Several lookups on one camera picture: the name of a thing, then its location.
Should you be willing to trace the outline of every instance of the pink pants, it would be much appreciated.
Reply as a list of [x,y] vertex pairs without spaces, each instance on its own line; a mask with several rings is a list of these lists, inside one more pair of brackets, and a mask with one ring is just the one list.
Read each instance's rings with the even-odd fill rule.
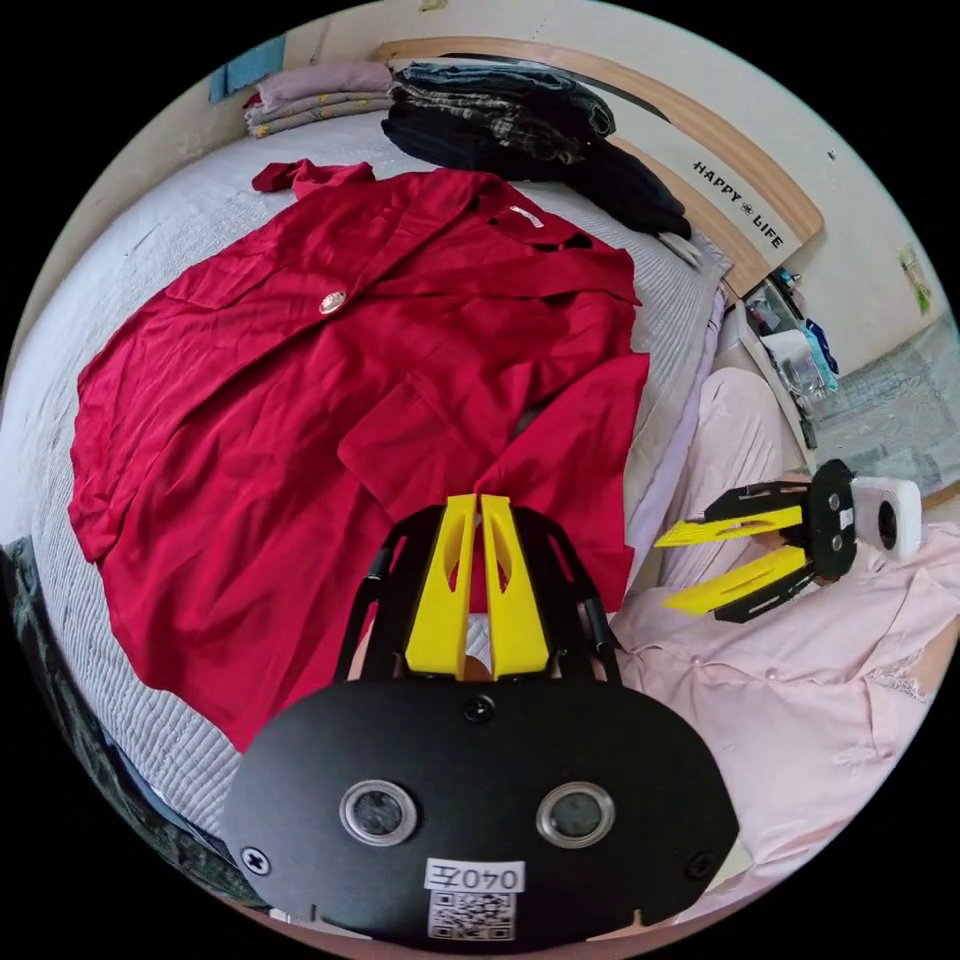
[[[733,487],[766,483],[783,474],[783,414],[766,382],[745,370],[711,374],[700,391],[700,415],[664,529],[698,516]],[[755,559],[762,548],[727,540],[667,550],[660,586],[681,589],[712,580]]]

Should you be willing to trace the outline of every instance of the pink pajamas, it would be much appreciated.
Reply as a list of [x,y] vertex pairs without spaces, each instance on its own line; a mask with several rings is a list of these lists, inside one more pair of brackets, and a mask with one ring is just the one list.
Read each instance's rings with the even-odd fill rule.
[[[780,411],[752,374],[707,379],[700,419],[667,525],[724,490],[783,472]],[[668,550],[660,586],[628,594],[612,626],[624,682],[660,700],[704,738],[755,866],[708,892],[684,921],[789,875],[864,806],[926,714],[908,671],[960,616],[960,528],[935,524],[909,562],[861,546],[839,582],[810,587],[738,625],[662,606],[762,552],[749,541]]]

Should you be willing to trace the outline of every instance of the button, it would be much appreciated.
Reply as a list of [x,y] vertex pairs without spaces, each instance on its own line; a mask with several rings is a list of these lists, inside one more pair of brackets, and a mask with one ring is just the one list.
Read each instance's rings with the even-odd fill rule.
[[328,293],[320,301],[320,312],[333,313],[334,310],[339,310],[343,306],[346,299],[347,295],[342,290],[338,290],[336,293]]

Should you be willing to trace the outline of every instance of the stack of folded clothes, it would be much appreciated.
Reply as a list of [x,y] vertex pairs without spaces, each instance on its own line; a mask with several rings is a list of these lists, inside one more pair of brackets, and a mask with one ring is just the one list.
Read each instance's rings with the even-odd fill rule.
[[387,110],[392,83],[382,63],[321,63],[277,73],[247,101],[247,131],[267,137],[318,120]]
[[562,71],[536,64],[412,63],[396,74],[384,133],[437,166],[558,181],[624,226],[689,240],[683,204],[607,141],[613,113]]

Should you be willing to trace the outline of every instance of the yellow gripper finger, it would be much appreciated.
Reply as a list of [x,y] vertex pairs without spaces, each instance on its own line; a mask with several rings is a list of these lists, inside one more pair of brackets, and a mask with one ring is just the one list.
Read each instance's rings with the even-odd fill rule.
[[481,496],[480,513],[493,679],[541,673],[547,669],[550,652],[510,501]]
[[758,533],[771,533],[803,523],[801,507],[786,507],[768,513],[754,513],[734,520],[682,520],[671,527],[654,544],[657,547],[690,547],[698,543],[735,540]]
[[407,641],[405,657],[411,673],[463,679],[476,525],[474,494],[447,499]]
[[807,555],[799,547],[781,547],[715,580],[681,590],[668,597],[663,605],[671,610],[702,616],[735,600],[742,600],[795,570],[801,570],[806,564]]

